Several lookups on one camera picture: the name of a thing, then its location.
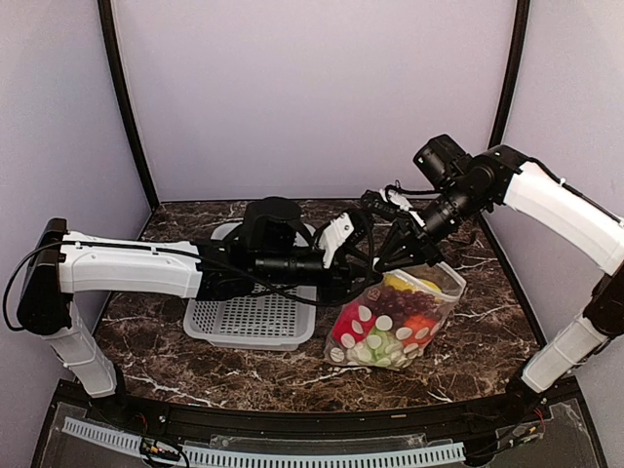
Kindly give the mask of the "orange pumpkin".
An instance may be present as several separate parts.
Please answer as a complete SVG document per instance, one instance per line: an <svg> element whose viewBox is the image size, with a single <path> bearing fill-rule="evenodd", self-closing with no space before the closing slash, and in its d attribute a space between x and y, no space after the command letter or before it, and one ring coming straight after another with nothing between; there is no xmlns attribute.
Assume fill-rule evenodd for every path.
<svg viewBox="0 0 624 468"><path fill-rule="evenodd" d="M435 335L435 332L439 329L438 322L436 320L422 315L416 315L409 318L405 321L404 327L411 330L411 334L407 338L403 339L404 344L428 343Z"/></svg>

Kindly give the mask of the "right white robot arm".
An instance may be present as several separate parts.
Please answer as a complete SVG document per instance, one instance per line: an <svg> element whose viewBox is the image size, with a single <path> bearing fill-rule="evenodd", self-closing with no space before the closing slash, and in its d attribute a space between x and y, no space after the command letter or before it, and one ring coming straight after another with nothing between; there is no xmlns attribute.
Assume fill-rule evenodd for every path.
<svg viewBox="0 0 624 468"><path fill-rule="evenodd" d="M367 192L367 210L391 221L375 268L386 272L442 261L439 245L472 215L505 206L546 226L586 254L603 272L589 303L525 365L497 403L508 423L521 421L535 395L549 389L623 333L623 220L555 176L541 161L497 145L476 156L447 135L430 139L413 162L435 199L415 210L407 192L388 186Z"/></svg>

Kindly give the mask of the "white cauliflower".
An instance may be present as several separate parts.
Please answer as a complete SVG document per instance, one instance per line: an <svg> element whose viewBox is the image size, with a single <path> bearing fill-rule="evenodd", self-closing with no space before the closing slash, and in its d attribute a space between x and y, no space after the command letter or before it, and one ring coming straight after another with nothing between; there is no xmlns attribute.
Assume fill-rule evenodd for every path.
<svg viewBox="0 0 624 468"><path fill-rule="evenodd" d="M423 350L418 344L405 345L394 334L380 331L369 334L346 351L349 365L378 367L400 371L408 367Z"/></svg>

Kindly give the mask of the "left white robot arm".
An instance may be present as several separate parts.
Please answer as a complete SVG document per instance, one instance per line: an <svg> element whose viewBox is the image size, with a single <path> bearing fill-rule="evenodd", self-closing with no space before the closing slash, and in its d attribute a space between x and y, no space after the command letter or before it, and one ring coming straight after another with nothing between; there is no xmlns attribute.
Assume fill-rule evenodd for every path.
<svg viewBox="0 0 624 468"><path fill-rule="evenodd" d="M63 218L47 223L37 247L13 272L22 287L15 312L5 312L12 332L46 340L86 393L117 425L137 418L124 377L101 351L73 303L82 292L160 293L223 301L262 287L287 299L313 287L305 305L336 307L378 282L373 221L350 209L312 230L301 206L282 197L247 204L242 221L224 237L149 243L88 236Z"/></svg>

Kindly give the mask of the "white plastic basket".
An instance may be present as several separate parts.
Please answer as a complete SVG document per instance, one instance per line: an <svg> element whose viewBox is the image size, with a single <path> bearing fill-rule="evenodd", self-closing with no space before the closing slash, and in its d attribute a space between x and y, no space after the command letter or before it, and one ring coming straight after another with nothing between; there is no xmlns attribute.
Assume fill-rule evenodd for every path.
<svg viewBox="0 0 624 468"><path fill-rule="evenodd" d="M186 286L183 328L223 348L293 351L315 328L316 308L228 270L198 272Z"/></svg>

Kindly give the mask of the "red bell pepper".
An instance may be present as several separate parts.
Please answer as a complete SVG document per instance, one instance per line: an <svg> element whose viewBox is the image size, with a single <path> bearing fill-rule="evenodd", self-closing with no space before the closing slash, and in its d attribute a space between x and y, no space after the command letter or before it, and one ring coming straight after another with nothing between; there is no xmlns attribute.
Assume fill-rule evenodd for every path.
<svg viewBox="0 0 624 468"><path fill-rule="evenodd" d="M358 300L346 304L331 331L331 337L343 347L350 348L363 341L373 329L376 316Z"/></svg>

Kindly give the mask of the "yellow bell pepper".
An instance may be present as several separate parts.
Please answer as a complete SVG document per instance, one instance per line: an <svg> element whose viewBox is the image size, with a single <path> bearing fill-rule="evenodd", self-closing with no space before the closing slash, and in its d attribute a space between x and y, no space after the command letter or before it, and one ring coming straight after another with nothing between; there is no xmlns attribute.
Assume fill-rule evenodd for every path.
<svg viewBox="0 0 624 468"><path fill-rule="evenodd" d="M441 293L442 290L433 282L424 280L424 279L416 279L414 281L414 286L419 290L426 293Z"/></svg>

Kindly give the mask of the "clear zip top bag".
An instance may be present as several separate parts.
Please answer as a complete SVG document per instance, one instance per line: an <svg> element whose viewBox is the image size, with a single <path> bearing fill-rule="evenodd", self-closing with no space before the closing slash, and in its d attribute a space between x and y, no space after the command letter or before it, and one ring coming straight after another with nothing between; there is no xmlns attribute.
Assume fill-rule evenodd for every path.
<svg viewBox="0 0 624 468"><path fill-rule="evenodd" d="M444 262L385 273L380 283L342 306L326 339L326 361L404 370L424 354L466 286Z"/></svg>

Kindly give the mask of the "dark red grape bunch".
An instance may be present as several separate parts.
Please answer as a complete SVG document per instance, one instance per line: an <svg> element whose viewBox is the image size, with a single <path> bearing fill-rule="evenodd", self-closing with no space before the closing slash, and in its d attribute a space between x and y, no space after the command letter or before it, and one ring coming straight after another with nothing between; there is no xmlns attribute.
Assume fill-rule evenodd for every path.
<svg viewBox="0 0 624 468"><path fill-rule="evenodd" d="M377 315L388 316L396 327L411 317L434 311L437 306L436 297L432 294L421 291L397 291L387 286L381 287L380 296L375 303Z"/></svg>

